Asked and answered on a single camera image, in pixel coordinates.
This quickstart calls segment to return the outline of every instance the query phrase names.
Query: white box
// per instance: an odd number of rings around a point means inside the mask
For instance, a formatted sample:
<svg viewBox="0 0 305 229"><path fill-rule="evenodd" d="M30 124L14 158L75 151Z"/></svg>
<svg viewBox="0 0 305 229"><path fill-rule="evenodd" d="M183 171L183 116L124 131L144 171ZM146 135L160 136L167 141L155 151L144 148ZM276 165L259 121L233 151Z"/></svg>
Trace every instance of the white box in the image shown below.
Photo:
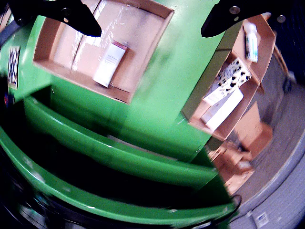
<svg viewBox="0 0 305 229"><path fill-rule="evenodd" d="M105 87L108 87L111 78L126 50L127 47L116 41L113 41L110 44L104 58L100 62L99 68L97 69L93 78L94 81Z"/></svg>
<svg viewBox="0 0 305 229"><path fill-rule="evenodd" d="M236 108L244 95L236 88L231 94L211 106L201 117L206 126L213 132Z"/></svg>
<svg viewBox="0 0 305 229"><path fill-rule="evenodd" d="M203 100L213 106L249 79L251 73L242 60L236 58L219 73Z"/></svg>

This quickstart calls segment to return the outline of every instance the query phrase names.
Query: white cylindrical container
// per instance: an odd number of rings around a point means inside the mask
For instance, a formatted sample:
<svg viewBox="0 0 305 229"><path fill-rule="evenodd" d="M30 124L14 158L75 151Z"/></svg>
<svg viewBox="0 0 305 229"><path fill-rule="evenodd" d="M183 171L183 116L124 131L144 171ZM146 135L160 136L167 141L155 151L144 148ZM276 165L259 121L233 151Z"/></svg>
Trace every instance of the white cylindrical container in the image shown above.
<svg viewBox="0 0 305 229"><path fill-rule="evenodd" d="M252 62L257 63L258 60L258 44L257 44L257 30L253 23L246 23L244 25L246 33L246 58Z"/></svg>

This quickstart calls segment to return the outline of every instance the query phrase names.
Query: green panel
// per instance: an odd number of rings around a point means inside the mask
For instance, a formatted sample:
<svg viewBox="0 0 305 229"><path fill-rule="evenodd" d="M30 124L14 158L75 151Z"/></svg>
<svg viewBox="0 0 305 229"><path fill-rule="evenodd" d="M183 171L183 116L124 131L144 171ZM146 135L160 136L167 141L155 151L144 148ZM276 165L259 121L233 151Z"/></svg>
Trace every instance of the green panel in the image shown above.
<svg viewBox="0 0 305 229"><path fill-rule="evenodd" d="M191 161L210 135L187 125L180 110L206 68L223 34L203 38L201 26L216 1L159 0L174 9L139 88L130 105L89 92L52 76L32 64L35 45L44 22L39 16L33 27L22 28L1 50L0 70L7 69L11 45L20 45L19 81L15 93L19 100L51 83L64 96L56 97L62 109L81 122L84 116L92 126L105 129L115 137L160 154ZM78 111L66 106L72 101Z"/></svg>
<svg viewBox="0 0 305 229"><path fill-rule="evenodd" d="M210 159L206 159L207 158L207 152L205 150L205 148L203 148L202 150L200 150L200 152L196 155L196 157L191 161L192 164L194 165L206 165L209 163L209 165L211 167L214 167L213 163L210 161Z"/></svg>
<svg viewBox="0 0 305 229"><path fill-rule="evenodd" d="M133 223L183 227L215 219L233 211L232 203L197 209L144 208L101 198L76 188L52 175L28 158L0 127L0 144L17 169L39 191L54 195L67 203L93 214Z"/></svg>
<svg viewBox="0 0 305 229"><path fill-rule="evenodd" d="M0 72L7 75L11 46L20 46L18 65L18 90L10 89L19 100L24 96L50 84L51 75L33 65L35 45L42 23L37 20L31 22L16 32L2 47L0 52Z"/></svg>
<svg viewBox="0 0 305 229"><path fill-rule="evenodd" d="M121 172L197 190L217 175L212 168L173 161L114 142L71 122L32 97L24 99L24 107L32 127L52 135L64 146Z"/></svg>

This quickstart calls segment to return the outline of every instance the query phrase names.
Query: brown cardboard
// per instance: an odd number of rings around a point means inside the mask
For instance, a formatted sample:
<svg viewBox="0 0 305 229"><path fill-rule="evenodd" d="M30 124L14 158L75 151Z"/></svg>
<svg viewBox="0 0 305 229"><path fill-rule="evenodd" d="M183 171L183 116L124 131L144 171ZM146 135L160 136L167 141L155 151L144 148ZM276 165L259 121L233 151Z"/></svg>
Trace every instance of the brown cardboard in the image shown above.
<svg viewBox="0 0 305 229"><path fill-rule="evenodd" d="M240 152L240 154L243 155L242 160L244 160L244 161L252 161L253 160L253 156L252 156L251 152L242 151L242 152Z"/></svg>
<svg viewBox="0 0 305 229"><path fill-rule="evenodd" d="M225 182L224 186L227 188L228 193L233 195L254 173L254 170L250 170L242 175L234 174Z"/></svg>
<svg viewBox="0 0 305 229"><path fill-rule="evenodd" d="M227 149L227 148L230 148L232 150L235 150L235 151L238 151L238 147L237 145L235 145L233 142L231 141L224 141L222 144L221 144L221 147Z"/></svg>
<svg viewBox="0 0 305 229"><path fill-rule="evenodd" d="M6 11L6 13L4 13L0 20L1 20L1 24L0 24L0 32L2 30L4 30L4 28L7 26L9 20L10 20L10 15L11 15L11 11L10 8L8 8L8 10Z"/></svg>
<svg viewBox="0 0 305 229"><path fill-rule="evenodd" d="M203 97L208 90L207 84L210 84L212 79L214 80L216 75L236 59L236 57L237 55L234 52L217 51L182 109L182 112L188 119L190 125L199 128L222 141L224 141L233 131L236 123L244 114L259 86L259 82L252 77L240 87L240 90L244 95L243 99L214 132L212 132L200 119L204 112L210 107L203 101Z"/></svg>
<svg viewBox="0 0 305 229"><path fill-rule="evenodd" d="M242 154L239 154L235 150L227 149L223 154L223 160L227 168L231 171L234 170L237 163L243 158Z"/></svg>
<svg viewBox="0 0 305 229"><path fill-rule="evenodd" d="M224 182L226 183L232 176L234 176L234 173L230 171L226 166L221 167L219 169L219 174L223 178Z"/></svg>
<svg viewBox="0 0 305 229"><path fill-rule="evenodd" d="M271 141L272 128L260 120L257 102L249 109L235 127L243 147L255 158Z"/></svg>
<svg viewBox="0 0 305 229"><path fill-rule="evenodd" d="M90 9L99 2L86 1L91 5ZM102 12L98 7L94 15L105 39L82 36L64 23L46 19L37 42L34 62L76 85L130 103L173 10L153 0L107 0L104 3ZM118 15L124 23L110 26L116 22ZM114 73L111 84L105 88L92 78L109 39L126 45L129 50Z"/></svg>
<svg viewBox="0 0 305 229"><path fill-rule="evenodd" d="M225 152L225 148L219 147L217 150L211 151L208 156L210 160L213 162L217 169L220 169L224 165L223 153Z"/></svg>
<svg viewBox="0 0 305 229"><path fill-rule="evenodd" d="M275 45L275 35L262 15L252 17L249 21L257 26L258 63L251 63L245 58L245 34L242 23L240 22L232 26L225 32L215 54L182 108L182 113L185 115L190 125L201 129L222 141L232 132L246 111L258 88L262 88L261 81L268 68ZM220 70L225 68L236 57L239 57L249 68L252 78L240 87L240 90L244 95L241 102L225 121L212 132L200 119L209 108L203 101L203 98Z"/></svg>

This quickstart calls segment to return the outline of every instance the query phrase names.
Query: white label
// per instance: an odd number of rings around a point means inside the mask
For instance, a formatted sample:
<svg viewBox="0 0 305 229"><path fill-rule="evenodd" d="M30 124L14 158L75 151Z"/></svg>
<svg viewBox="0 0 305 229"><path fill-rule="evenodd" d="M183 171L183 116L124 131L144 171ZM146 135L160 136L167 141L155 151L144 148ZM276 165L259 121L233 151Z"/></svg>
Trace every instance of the white label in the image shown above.
<svg viewBox="0 0 305 229"><path fill-rule="evenodd" d="M266 212L256 218L256 226L260 229L269 222Z"/></svg>
<svg viewBox="0 0 305 229"><path fill-rule="evenodd" d="M250 163L247 162L247 161L240 161L240 162L238 162L237 165L238 165L238 167L239 167L240 169L243 169L243 168L250 168L250 167L251 167Z"/></svg>
<svg viewBox="0 0 305 229"><path fill-rule="evenodd" d="M222 91L221 87L216 88L212 91L207 97L203 100L208 103L209 105L213 106L215 103L219 102L223 98L227 96L225 91Z"/></svg>
<svg viewBox="0 0 305 229"><path fill-rule="evenodd" d="M94 75L94 81L108 87L116 68L124 56L124 53L124 49L111 44Z"/></svg>
<svg viewBox="0 0 305 229"><path fill-rule="evenodd" d="M255 33L247 34L246 36L246 53L247 60L257 63L258 60L258 46L257 46L257 37Z"/></svg>
<svg viewBox="0 0 305 229"><path fill-rule="evenodd" d="M219 125L236 108L243 97L243 93L237 88L229 96L211 106L209 110L203 114L201 119L206 124L206 126L214 132L217 127L219 127Z"/></svg>

